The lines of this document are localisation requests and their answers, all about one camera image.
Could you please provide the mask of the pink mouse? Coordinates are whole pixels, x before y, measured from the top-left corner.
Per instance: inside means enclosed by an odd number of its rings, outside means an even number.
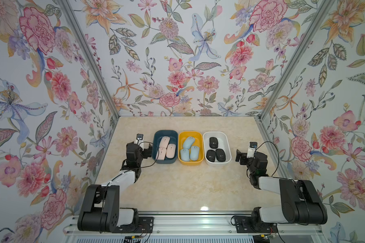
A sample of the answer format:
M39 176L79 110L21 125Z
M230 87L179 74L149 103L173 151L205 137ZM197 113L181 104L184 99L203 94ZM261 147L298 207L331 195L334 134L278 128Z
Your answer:
M165 160L166 153L167 153L167 148L165 148L165 147L158 148L158 151L157 151L157 154L156 154L156 160L157 161Z
M170 142L170 137L168 136L163 136L161 137L160 143L159 143L159 148L167 148Z
M166 148L166 158L173 159L175 157L176 145L168 144Z

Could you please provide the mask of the black mouse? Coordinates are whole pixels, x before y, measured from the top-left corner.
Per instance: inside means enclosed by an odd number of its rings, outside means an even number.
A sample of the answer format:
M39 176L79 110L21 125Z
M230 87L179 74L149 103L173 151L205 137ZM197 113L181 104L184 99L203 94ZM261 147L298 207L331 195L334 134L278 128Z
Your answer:
M208 162L214 163L215 160L216 160L216 151L212 150L212 149L209 149L206 152L206 159L207 159Z
M219 141L217 137L210 137L209 138L209 146L211 149L218 149L219 147Z
M226 161L226 154L223 149L216 149L216 160L221 163Z

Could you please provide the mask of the light blue mouse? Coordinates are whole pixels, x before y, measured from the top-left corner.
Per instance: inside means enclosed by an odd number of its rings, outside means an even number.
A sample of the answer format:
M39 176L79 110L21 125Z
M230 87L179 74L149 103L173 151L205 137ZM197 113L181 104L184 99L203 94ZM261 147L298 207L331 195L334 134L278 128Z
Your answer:
M190 151L186 148L180 150L180 160L182 162L189 162L190 161Z
M190 160L197 161L199 159L199 155L200 155L200 147L192 146L190 149Z
M185 139L185 141L183 142L183 149L191 149L191 147L193 146L193 144L195 143L196 139L192 136L189 136Z

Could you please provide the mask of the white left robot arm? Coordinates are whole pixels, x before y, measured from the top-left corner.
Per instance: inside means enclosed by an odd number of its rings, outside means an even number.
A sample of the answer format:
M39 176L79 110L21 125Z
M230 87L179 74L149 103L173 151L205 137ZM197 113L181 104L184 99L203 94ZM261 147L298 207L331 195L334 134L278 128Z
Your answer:
M120 206L121 194L135 184L142 172L142 161L152 156L153 144L144 142L126 145L126 160L113 179L87 187L78 217L79 231L136 234L153 232L154 218L141 217L138 209Z

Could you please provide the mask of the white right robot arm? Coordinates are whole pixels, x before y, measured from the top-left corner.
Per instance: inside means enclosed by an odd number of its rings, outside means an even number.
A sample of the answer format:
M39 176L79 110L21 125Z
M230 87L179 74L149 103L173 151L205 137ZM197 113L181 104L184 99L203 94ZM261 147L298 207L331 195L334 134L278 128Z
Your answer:
M292 180L267 174L267 155L252 148L247 153L236 151L236 162L247 166L251 185L280 195L281 204L272 207L256 207L249 224L256 229L269 224L319 224L328 220L327 210L309 180Z

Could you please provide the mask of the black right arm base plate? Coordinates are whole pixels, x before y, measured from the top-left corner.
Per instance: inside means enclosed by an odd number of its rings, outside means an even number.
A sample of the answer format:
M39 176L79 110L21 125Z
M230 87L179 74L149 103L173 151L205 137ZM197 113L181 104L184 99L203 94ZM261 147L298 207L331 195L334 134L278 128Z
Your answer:
M265 223L260 219L246 216L232 216L230 223L236 228L237 233L277 233L276 223Z

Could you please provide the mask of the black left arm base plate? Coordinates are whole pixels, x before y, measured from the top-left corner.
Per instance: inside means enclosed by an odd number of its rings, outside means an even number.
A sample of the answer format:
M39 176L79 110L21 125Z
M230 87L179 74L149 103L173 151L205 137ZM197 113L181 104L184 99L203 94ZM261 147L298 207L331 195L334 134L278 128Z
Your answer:
M152 233L154 227L154 217L142 217L134 216L133 222L129 225L117 226L112 233L123 234L140 234L140 233Z

